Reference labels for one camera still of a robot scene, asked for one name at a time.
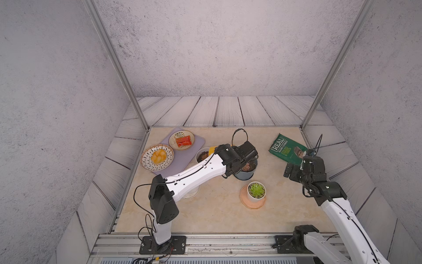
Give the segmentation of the yellow watering can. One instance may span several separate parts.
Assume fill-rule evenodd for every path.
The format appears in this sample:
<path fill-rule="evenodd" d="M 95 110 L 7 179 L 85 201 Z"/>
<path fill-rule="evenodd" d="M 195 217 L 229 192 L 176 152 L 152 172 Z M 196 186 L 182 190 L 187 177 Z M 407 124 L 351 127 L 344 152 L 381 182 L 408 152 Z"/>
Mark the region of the yellow watering can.
<path fill-rule="evenodd" d="M 208 154 L 209 154 L 209 155 L 214 154 L 215 149 L 216 149 L 216 146 L 212 146 L 212 147 L 210 147 L 210 148 L 209 148 L 209 151 L 208 151 Z"/>

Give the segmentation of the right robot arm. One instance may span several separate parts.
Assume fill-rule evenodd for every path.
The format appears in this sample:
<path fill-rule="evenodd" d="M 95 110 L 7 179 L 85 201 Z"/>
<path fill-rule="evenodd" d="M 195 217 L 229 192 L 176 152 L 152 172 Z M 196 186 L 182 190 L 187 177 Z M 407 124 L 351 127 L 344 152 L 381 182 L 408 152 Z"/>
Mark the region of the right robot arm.
<path fill-rule="evenodd" d="M 288 163 L 284 177 L 302 184 L 302 194 L 313 198 L 336 228 L 349 254 L 346 257 L 324 239 L 313 225 L 296 226 L 286 246 L 298 253 L 312 253 L 324 264 L 386 264 L 388 263 L 352 210 L 339 183 L 329 181 L 323 159 L 315 149 L 298 151 L 298 165 Z"/>

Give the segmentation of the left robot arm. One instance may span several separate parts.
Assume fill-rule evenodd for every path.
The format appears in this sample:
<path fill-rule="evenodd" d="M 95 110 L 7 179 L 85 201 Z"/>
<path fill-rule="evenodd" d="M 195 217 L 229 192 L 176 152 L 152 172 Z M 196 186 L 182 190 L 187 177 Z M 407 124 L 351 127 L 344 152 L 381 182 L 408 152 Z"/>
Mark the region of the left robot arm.
<path fill-rule="evenodd" d="M 219 145 L 214 152 L 197 165 L 169 177 L 160 174 L 148 184 L 150 210 L 140 206 L 152 219 L 147 227 L 157 246 L 171 241 L 171 224 L 178 216 L 177 202 L 188 192 L 218 176 L 238 174 L 249 162 L 258 158 L 258 151 L 246 141 L 240 146 Z"/>

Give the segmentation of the blue-grey pot pink succulent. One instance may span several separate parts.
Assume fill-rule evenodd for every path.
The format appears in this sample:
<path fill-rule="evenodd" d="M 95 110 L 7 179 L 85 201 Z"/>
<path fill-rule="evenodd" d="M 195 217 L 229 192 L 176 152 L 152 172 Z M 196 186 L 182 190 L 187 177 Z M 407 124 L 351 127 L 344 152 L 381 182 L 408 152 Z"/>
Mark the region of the blue-grey pot pink succulent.
<path fill-rule="evenodd" d="M 238 180 L 247 181 L 250 180 L 257 168 L 258 160 L 254 159 L 250 161 L 247 165 L 245 165 L 238 173 L 236 173 L 234 176 Z"/>

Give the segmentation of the white pot dark succulent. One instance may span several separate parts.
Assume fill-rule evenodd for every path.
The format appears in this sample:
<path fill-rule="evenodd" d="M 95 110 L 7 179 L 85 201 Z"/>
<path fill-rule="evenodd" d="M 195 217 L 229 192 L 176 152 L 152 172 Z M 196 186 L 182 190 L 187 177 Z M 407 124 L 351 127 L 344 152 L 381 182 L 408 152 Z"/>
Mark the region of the white pot dark succulent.
<path fill-rule="evenodd" d="M 196 154 L 197 163 L 200 163 L 203 160 L 205 160 L 207 157 L 209 157 L 209 151 L 210 151 L 209 147 L 205 147 L 205 148 L 200 149 Z"/>

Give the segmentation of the small white pot green succulent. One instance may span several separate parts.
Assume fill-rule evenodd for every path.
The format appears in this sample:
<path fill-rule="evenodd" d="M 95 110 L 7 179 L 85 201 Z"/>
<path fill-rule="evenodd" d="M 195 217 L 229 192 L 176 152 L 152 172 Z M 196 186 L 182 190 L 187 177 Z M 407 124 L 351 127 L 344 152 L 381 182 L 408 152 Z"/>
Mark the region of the small white pot green succulent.
<path fill-rule="evenodd" d="M 262 201 L 265 198 L 266 193 L 266 187 L 260 182 L 253 181 L 247 186 L 248 199 L 252 203 Z"/>

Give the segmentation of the green chips bag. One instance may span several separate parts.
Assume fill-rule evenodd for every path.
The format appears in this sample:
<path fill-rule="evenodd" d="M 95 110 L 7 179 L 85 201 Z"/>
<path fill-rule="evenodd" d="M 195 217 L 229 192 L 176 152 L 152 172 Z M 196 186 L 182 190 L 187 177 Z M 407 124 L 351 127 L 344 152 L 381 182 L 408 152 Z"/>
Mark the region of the green chips bag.
<path fill-rule="evenodd" d="M 300 166 L 302 159 L 297 156 L 298 148 L 302 151 L 308 151 L 308 149 L 300 143 L 279 134 L 272 143 L 269 152 L 287 163 Z"/>

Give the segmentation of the lavender placemat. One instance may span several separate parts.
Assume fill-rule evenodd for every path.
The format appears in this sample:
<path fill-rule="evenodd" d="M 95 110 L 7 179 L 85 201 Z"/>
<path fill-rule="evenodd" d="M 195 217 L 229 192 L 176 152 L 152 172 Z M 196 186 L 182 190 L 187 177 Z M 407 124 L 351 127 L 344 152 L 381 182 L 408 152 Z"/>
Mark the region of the lavender placemat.
<path fill-rule="evenodd" d="M 194 135 L 195 141 L 193 145 L 187 150 L 174 150 L 174 159 L 172 163 L 164 170 L 153 172 L 156 175 L 161 174 L 163 178 L 173 176 L 184 171 L 189 163 L 196 157 L 196 154 L 200 149 L 205 145 L 206 141 L 203 137 L 199 135 Z"/>

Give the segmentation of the white saucer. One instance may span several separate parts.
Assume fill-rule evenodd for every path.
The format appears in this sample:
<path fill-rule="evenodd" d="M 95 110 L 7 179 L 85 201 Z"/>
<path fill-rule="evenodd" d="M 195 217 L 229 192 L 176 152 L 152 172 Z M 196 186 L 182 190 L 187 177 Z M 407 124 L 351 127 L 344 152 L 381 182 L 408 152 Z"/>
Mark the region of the white saucer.
<path fill-rule="evenodd" d="M 195 197 L 198 192 L 200 191 L 200 186 L 193 188 L 192 190 L 190 190 L 186 195 L 183 196 L 184 199 L 190 199 Z"/>

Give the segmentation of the yellow dumplings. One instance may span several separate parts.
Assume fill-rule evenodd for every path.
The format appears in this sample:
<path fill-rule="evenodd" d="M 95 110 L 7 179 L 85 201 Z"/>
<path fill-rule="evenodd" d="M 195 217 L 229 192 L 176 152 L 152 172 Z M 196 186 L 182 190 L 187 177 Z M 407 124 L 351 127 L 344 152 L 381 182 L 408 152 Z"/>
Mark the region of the yellow dumplings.
<path fill-rule="evenodd" d="M 166 151 L 164 150 L 164 149 L 157 149 L 154 153 L 153 153 L 153 155 L 152 155 L 152 157 L 151 157 L 151 161 L 154 163 L 154 164 L 160 164 L 160 163 L 162 163 L 162 162 L 164 162 L 165 160 L 166 160 L 166 158 L 167 158 L 167 153 L 166 153 Z"/>

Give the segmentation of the white black striped plate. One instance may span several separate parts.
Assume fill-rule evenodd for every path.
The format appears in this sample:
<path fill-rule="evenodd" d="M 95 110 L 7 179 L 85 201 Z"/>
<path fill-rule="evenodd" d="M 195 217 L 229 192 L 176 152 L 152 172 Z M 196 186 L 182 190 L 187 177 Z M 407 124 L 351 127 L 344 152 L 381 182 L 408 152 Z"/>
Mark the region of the white black striped plate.
<path fill-rule="evenodd" d="M 142 153 L 140 164 L 147 171 L 158 172 L 169 167 L 173 159 L 174 151 L 170 146 L 157 144 Z"/>

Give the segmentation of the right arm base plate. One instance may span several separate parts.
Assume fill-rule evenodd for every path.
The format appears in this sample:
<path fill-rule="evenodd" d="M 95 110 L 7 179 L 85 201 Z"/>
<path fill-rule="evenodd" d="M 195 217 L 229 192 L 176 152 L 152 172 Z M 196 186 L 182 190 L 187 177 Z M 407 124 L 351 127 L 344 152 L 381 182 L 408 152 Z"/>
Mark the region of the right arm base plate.
<path fill-rule="evenodd" d="M 276 235 L 274 239 L 272 248 L 278 254 L 313 254 L 305 247 L 303 238 L 296 235 Z"/>

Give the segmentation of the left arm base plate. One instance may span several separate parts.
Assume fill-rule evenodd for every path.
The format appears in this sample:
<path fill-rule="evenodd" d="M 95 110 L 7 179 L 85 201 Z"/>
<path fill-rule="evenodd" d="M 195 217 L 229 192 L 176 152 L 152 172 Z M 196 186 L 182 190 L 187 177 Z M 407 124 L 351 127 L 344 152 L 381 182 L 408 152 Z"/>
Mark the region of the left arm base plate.
<path fill-rule="evenodd" d="M 186 250 L 186 236 L 171 236 L 163 244 L 158 244 L 154 236 L 144 236 L 139 250 L 140 255 L 183 255 Z"/>

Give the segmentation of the aluminium rail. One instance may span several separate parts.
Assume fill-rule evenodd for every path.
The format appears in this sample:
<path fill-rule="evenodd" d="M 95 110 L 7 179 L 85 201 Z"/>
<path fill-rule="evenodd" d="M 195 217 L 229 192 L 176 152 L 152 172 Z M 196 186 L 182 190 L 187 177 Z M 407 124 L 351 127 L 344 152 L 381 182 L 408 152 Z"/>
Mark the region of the aluminium rail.
<path fill-rule="evenodd" d="M 276 235 L 290 233 L 185 234 L 183 255 L 140 255 L 142 235 L 100 235 L 90 264 L 320 264 L 314 254 L 278 254 Z"/>

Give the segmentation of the left frame post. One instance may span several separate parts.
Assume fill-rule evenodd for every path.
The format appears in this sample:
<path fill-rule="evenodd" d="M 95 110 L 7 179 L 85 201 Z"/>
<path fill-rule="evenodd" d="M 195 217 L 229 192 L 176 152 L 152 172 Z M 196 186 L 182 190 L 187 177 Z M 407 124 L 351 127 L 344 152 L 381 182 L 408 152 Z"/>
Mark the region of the left frame post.
<path fill-rule="evenodd" d="M 91 18 L 91 21 L 95 27 L 95 30 L 97 31 L 101 43 L 103 44 L 108 57 L 113 65 L 113 68 L 115 69 L 119 80 L 123 86 L 123 89 L 125 90 L 129 101 L 131 103 L 131 105 L 134 108 L 134 111 L 137 115 L 137 117 L 140 119 L 141 124 L 143 126 L 144 129 L 146 129 L 147 131 L 150 130 L 149 125 L 145 119 L 144 114 L 142 113 L 141 107 L 138 104 L 138 101 L 136 100 L 135 94 L 133 92 L 133 89 L 130 85 L 129 79 L 127 78 L 125 71 L 123 69 L 123 66 L 118 58 L 118 55 L 113 47 L 113 44 L 110 40 L 110 37 L 107 33 L 107 30 L 102 22 L 101 16 L 97 10 L 97 7 L 95 5 L 95 2 L 93 0 L 83 0 L 82 1 L 87 9 L 87 12 Z"/>

